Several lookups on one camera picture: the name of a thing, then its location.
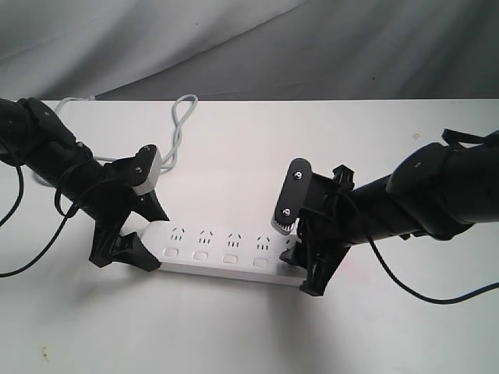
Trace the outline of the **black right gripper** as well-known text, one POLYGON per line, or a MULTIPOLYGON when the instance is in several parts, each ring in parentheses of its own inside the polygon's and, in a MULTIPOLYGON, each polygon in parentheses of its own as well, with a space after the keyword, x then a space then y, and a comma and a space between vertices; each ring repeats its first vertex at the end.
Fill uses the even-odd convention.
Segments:
POLYGON ((299 213, 299 237, 303 247, 286 249, 279 259, 306 269, 299 290, 307 295, 324 295, 328 282, 349 251, 340 243, 338 204, 340 194, 355 186, 354 171, 337 166, 331 178, 312 173, 299 213))

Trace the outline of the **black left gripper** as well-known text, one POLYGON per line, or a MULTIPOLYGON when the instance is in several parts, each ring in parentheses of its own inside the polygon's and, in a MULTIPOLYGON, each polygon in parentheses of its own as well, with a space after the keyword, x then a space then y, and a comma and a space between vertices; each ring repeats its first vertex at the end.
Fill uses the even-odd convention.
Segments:
POLYGON ((134 212, 147 222, 169 221, 156 192, 138 196, 129 184, 133 158, 100 164, 92 159, 83 167, 87 185, 83 190, 83 210, 94 219, 94 236, 89 260, 98 267, 120 262, 141 270, 157 270, 160 261, 133 232, 120 231, 134 212))

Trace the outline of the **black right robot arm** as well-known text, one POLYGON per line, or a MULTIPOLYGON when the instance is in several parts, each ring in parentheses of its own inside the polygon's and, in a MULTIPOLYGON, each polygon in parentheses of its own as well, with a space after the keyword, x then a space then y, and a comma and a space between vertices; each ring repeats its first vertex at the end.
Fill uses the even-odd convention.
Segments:
POLYGON ((331 177, 296 158, 288 166, 273 214, 283 235, 297 242, 283 262, 305 270, 300 290, 324 294, 351 247, 399 237, 448 241, 475 224, 498 219, 498 134, 475 136, 447 129, 389 175, 355 187, 352 169, 331 177))

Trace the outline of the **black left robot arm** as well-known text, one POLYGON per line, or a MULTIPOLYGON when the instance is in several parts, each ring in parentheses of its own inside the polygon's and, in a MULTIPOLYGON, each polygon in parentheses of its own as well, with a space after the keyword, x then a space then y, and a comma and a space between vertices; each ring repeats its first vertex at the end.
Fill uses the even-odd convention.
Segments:
POLYGON ((35 99, 1 101, 1 160, 15 168, 26 165, 72 203, 65 218, 82 210, 94 220, 89 260, 98 267, 120 262, 154 271, 160 261, 136 232, 120 231, 131 213, 149 222, 168 216, 154 191, 161 155, 147 144, 132 157, 100 164, 90 148, 76 139, 56 113, 35 99))

